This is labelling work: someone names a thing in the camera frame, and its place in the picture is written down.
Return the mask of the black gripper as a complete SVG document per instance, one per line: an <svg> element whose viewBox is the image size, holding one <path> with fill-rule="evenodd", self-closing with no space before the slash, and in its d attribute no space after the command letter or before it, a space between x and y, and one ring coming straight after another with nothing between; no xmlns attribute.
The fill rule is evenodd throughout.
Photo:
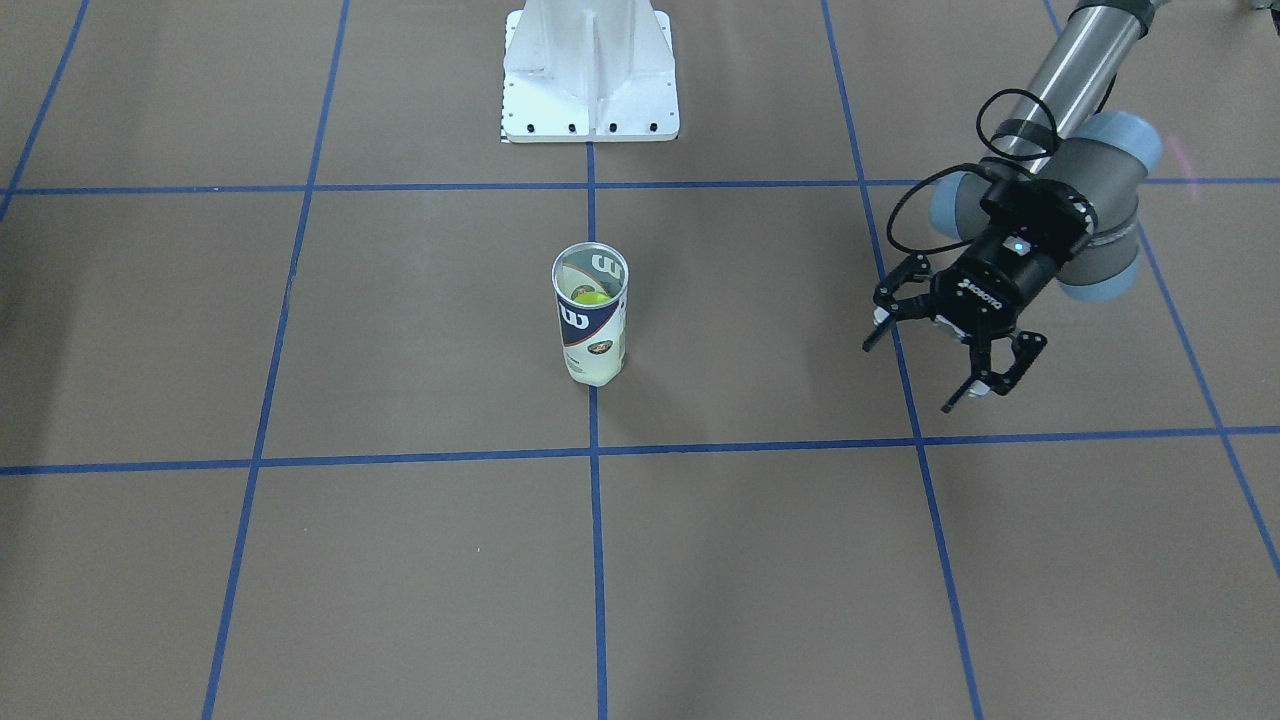
<svg viewBox="0 0 1280 720"><path fill-rule="evenodd" d="M946 268L933 273L928 256L960 251ZM1021 382L1048 338L1032 331L1015 331L1018 320L1041 291L1071 260L1071 245L1024 234L980 234L961 243L929 249L925 255L908 255L874 288L874 327L861 342L870 352L900 322L929 319L947 325L966 347L969 374L947 397L941 413L950 414L965 397L1007 396ZM905 284L929 284L910 299L897 292ZM1007 341L1011 364L997 372L993 346Z"/></svg>

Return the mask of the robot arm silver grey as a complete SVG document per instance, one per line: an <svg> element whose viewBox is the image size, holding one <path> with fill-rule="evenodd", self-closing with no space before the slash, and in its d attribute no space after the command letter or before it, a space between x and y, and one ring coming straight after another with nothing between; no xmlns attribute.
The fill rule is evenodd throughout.
<svg viewBox="0 0 1280 720"><path fill-rule="evenodd" d="M1157 1L1080 1L1027 87L995 128L975 117L986 149L916 184L932 188L931 223L946 242L913 249L886 241L902 260L876 286L873 348L901 322L928 320L968 351L969 372L943 405L1005 396L1047 347L1021 314L1050 286L1082 302L1125 293L1139 266L1139 187L1164 154L1158 131L1106 102L1130 50L1144 38Z"/></svg>

